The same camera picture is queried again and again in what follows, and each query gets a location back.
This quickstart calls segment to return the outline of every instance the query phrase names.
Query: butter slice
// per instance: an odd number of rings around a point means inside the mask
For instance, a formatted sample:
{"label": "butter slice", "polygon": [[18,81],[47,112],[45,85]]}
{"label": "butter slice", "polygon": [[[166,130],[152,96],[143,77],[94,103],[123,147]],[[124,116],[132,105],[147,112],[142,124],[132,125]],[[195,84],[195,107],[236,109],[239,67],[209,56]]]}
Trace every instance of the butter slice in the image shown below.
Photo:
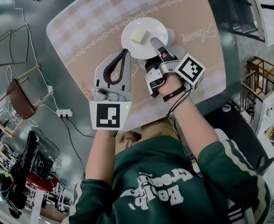
{"label": "butter slice", "polygon": [[139,44],[142,44],[143,39],[147,33],[147,30],[144,28],[137,28],[134,30],[131,36],[131,40],[134,42],[137,42]]}

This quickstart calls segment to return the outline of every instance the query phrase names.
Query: chair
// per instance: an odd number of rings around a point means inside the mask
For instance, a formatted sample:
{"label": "chair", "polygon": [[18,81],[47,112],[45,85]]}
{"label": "chair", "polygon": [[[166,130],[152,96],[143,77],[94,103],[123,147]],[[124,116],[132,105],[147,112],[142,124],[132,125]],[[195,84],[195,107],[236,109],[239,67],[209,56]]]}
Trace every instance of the chair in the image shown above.
{"label": "chair", "polygon": [[17,124],[14,130],[10,129],[9,127],[6,127],[5,125],[2,124],[0,121],[0,129],[3,131],[5,135],[8,137],[12,138],[13,135],[15,134],[16,130],[22,123],[24,119],[28,119],[32,117],[37,109],[42,105],[45,100],[51,96],[54,92],[54,90],[51,90],[43,99],[39,99],[34,105],[31,104],[31,102],[28,100],[26,97],[25,93],[23,92],[22,88],[20,85],[28,80],[28,77],[26,77],[28,74],[32,73],[36,69],[40,69],[41,66],[38,65],[29,71],[25,72],[23,75],[19,76],[17,79],[13,79],[11,83],[9,84],[7,88],[7,93],[4,95],[1,99],[0,102],[6,98],[9,97],[11,104],[13,108],[16,110],[17,114],[21,118],[21,121]]}

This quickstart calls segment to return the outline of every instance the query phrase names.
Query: jacket sleeve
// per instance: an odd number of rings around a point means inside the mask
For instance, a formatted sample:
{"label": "jacket sleeve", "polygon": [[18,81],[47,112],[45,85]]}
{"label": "jacket sleeve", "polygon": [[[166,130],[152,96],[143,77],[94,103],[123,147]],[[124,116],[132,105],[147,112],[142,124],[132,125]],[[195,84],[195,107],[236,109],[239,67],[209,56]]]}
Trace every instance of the jacket sleeve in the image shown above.
{"label": "jacket sleeve", "polygon": [[200,152],[198,163],[203,176],[212,181],[226,198],[252,207],[256,223],[266,220],[271,205],[269,189],[234,141],[210,144]]}
{"label": "jacket sleeve", "polygon": [[112,188],[100,180],[86,179],[78,183],[69,215],[62,224],[96,223],[112,206]]}

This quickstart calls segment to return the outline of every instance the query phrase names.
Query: green jacket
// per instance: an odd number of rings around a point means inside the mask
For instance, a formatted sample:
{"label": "green jacket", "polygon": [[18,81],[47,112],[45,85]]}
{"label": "green jacket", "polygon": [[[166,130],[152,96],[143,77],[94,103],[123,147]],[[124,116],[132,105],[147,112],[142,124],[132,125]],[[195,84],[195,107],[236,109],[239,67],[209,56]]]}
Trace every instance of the green jacket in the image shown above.
{"label": "green jacket", "polygon": [[266,220],[268,187],[234,141],[210,144],[198,163],[203,178],[172,137],[135,144],[116,155],[112,187],[99,180],[77,184],[63,224],[220,223],[227,200],[252,207],[256,223]]}

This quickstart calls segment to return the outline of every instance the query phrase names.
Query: hand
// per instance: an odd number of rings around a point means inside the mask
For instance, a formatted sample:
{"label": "hand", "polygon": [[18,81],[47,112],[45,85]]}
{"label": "hand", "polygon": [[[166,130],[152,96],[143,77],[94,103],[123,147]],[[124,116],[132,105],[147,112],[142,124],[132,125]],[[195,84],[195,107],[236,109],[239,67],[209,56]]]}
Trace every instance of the hand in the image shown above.
{"label": "hand", "polygon": [[158,92],[165,96],[177,90],[182,86],[182,82],[178,74],[171,73],[167,75],[165,83],[158,88]]}

